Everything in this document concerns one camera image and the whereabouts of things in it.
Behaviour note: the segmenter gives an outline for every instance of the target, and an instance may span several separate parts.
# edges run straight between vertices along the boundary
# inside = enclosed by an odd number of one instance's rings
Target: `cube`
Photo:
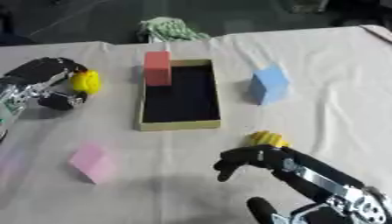
[[[107,181],[113,174],[115,166],[101,147],[85,144],[73,155],[69,164],[86,175],[93,183]]]
[[[289,81],[277,65],[254,72],[249,91],[258,105],[267,105],[283,99]]]
[[[169,52],[147,52],[144,58],[146,86],[161,87],[172,84],[172,67]]]

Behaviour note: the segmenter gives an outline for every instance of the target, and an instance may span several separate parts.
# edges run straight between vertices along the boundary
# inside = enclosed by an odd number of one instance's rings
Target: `green cloth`
[[[149,35],[150,39],[163,42],[208,39],[205,33],[196,32],[186,26],[186,23],[179,18],[157,17],[141,23],[139,37]]]

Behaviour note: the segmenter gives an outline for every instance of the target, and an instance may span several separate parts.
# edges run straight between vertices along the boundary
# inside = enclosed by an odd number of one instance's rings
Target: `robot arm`
[[[30,99],[35,98],[39,105],[57,110],[73,109],[84,103],[88,98],[88,87],[74,87],[66,92],[54,89],[76,76],[82,76],[76,79],[80,82],[88,73],[90,71],[83,65],[64,58],[35,59],[6,73],[0,78],[0,137],[3,139]],[[93,85],[98,89],[99,80]]]
[[[317,211],[335,214],[341,223],[392,223],[391,204],[384,194],[291,148],[262,144],[225,151],[220,157],[214,166],[220,172],[219,181],[228,180],[242,165],[253,165],[270,170],[276,178],[315,202],[284,218],[266,200],[253,198],[248,201],[248,206],[261,223],[312,223],[307,216]]]

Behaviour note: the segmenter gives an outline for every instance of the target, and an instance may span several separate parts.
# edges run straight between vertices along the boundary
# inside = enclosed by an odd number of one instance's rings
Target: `table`
[[[174,60],[213,60],[220,129],[134,130],[144,54],[159,50]],[[256,168],[243,167],[227,183],[216,180],[212,165],[220,152],[256,130],[282,133],[294,149],[392,195],[392,48],[360,27],[170,44],[4,47],[0,74],[40,57],[68,57],[98,70],[103,90],[69,114],[36,105],[25,111],[0,146],[2,223],[255,223],[245,206],[250,197],[265,197],[283,214],[308,203]],[[257,107],[243,93],[252,71],[272,63],[287,74],[289,95]],[[110,182],[86,183],[67,165],[84,143],[113,157]]]

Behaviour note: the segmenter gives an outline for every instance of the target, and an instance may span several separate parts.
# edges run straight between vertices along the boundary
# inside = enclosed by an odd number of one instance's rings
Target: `yellow ball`
[[[93,95],[101,90],[101,79],[99,74],[94,70],[88,70],[85,73],[77,73],[71,78],[73,90],[83,91]]]
[[[270,144],[274,147],[289,147],[290,144],[283,140],[282,136],[275,133],[270,133],[267,130],[258,131],[252,135],[250,135],[249,139],[250,145],[258,145],[258,144]]]

